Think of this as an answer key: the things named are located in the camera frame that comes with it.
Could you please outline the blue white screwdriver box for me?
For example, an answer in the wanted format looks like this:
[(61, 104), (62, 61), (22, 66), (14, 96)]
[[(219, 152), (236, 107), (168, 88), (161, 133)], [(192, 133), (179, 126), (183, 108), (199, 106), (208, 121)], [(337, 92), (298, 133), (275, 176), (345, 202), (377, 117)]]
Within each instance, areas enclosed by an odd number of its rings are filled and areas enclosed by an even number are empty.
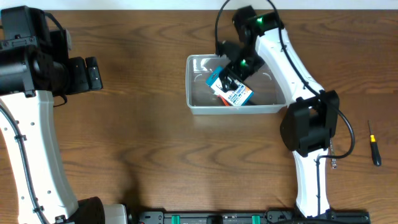
[(244, 106), (254, 92), (244, 83), (227, 76), (227, 68), (217, 67), (207, 78), (206, 84), (230, 106)]

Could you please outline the yellow black screwdriver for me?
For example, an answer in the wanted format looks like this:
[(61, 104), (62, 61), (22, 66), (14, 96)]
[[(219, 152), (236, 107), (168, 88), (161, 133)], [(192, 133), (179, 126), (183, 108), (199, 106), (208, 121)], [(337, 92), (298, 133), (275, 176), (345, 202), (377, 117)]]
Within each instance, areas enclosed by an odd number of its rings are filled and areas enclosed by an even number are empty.
[(368, 127), (369, 127), (369, 138), (370, 138), (371, 156), (372, 156), (373, 164), (377, 167), (380, 167), (382, 165), (382, 159), (381, 159), (381, 155), (379, 153), (375, 135), (372, 130), (371, 120), (368, 120)]

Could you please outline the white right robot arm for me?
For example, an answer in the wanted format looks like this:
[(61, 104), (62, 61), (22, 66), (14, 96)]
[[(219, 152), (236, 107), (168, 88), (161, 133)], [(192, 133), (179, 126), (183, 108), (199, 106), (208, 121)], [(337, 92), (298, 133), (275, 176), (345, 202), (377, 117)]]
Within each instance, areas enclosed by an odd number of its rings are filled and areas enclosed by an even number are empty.
[(245, 79), (268, 66), (287, 105), (280, 135), (295, 159), (296, 207), (304, 218), (323, 218), (330, 211), (324, 160), (336, 131), (338, 95), (325, 91), (309, 74), (276, 10), (258, 15), (252, 6), (242, 7), (232, 22), (239, 43), (216, 41), (216, 53), (229, 59), (217, 70), (219, 89), (223, 93), (242, 90)]

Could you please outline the clear plastic storage container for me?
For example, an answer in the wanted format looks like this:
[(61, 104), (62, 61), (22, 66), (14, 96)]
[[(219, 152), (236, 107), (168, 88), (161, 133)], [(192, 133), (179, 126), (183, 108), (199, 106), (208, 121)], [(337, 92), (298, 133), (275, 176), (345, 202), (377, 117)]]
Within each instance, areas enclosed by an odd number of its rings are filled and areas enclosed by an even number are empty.
[(187, 58), (185, 89), (187, 106), (193, 114), (271, 114), (286, 105), (284, 94), (271, 70), (263, 65), (244, 81), (254, 95), (250, 100), (256, 106), (225, 106), (206, 84), (207, 78), (219, 66), (225, 67), (229, 59), (212, 54), (190, 55)]

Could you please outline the silver ratchet wrench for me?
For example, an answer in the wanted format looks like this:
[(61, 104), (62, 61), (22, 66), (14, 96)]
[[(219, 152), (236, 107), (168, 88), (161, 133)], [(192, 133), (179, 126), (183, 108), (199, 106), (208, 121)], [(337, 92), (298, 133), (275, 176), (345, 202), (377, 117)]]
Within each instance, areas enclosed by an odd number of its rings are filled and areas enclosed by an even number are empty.
[[(330, 156), (335, 156), (335, 150), (333, 147), (333, 139), (332, 138), (330, 139)], [(330, 159), (330, 164), (331, 164), (332, 169), (336, 169), (338, 167), (337, 163), (336, 163), (336, 159), (334, 159), (334, 158)]]

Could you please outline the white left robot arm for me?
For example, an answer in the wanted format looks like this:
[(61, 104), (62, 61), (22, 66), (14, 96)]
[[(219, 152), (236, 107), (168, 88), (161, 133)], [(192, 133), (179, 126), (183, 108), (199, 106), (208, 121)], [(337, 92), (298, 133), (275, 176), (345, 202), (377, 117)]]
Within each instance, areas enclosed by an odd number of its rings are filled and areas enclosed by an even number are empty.
[(70, 35), (50, 30), (51, 13), (19, 6), (1, 11), (1, 133), (16, 181), (19, 223), (127, 223), (126, 207), (76, 198), (60, 155), (56, 97), (103, 87), (94, 57), (71, 58)]

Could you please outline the red handled pliers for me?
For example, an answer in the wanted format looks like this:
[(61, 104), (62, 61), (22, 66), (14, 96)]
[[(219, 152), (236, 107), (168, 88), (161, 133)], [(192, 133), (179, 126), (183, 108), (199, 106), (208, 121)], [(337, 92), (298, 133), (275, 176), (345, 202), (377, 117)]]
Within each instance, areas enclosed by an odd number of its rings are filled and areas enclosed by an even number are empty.
[(220, 95), (217, 96), (217, 98), (219, 100), (221, 100), (221, 102), (225, 105), (225, 106), (229, 106), (229, 103)]

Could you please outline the small claw hammer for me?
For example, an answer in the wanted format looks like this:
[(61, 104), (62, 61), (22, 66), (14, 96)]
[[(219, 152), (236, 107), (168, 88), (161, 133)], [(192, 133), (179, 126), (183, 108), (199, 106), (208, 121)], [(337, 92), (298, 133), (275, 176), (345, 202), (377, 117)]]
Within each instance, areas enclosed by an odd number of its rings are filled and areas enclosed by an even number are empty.
[(246, 104), (249, 105), (249, 106), (256, 106), (256, 103), (253, 102), (252, 100), (248, 100), (248, 101), (246, 102)]

